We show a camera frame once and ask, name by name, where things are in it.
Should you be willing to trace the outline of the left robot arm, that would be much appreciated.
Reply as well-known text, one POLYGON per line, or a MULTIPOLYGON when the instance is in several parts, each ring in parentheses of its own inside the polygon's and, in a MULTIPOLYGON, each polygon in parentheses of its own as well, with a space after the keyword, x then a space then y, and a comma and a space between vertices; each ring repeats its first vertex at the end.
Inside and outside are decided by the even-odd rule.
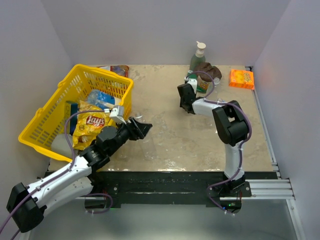
POLYGON ((21 233, 37 227, 49 209, 49 202, 58 193, 79 181, 84 187, 74 186, 76 197, 81 195, 99 196, 104 184, 89 177, 110 161, 110 157, 128 140, 142 140, 152 128, 151 123, 139 122, 134 117, 117 124, 106 126, 93 143, 83 150, 69 164, 47 177, 25 186, 16 184, 10 193, 6 209, 8 220, 14 220, 21 233))

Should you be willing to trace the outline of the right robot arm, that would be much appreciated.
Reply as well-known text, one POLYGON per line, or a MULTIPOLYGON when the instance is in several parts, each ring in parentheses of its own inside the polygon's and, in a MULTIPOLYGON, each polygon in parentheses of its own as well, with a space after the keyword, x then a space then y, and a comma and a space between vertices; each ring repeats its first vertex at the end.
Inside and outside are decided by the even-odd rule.
POLYGON ((223 192, 230 197, 240 190, 237 181, 243 178, 243 146, 252 135, 251 123, 235 100, 218 102, 205 97, 197 97, 189 83, 177 87, 180 107, 187 113, 213 117, 219 139, 225 146, 224 176, 228 181, 223 183, 223 192))

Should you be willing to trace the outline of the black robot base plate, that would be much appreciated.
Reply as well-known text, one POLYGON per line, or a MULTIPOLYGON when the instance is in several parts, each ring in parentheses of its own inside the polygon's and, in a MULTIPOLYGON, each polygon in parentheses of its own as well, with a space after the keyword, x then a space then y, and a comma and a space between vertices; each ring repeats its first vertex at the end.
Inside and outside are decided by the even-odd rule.
POLYGON ((87 210, 102 210, 123 205, 204 205, 233 213, 242 199, 251 197, 245 177, 224 181, 222 172, 197 171, 101 171, 94 174, 93 196, 84 199, 87 210))

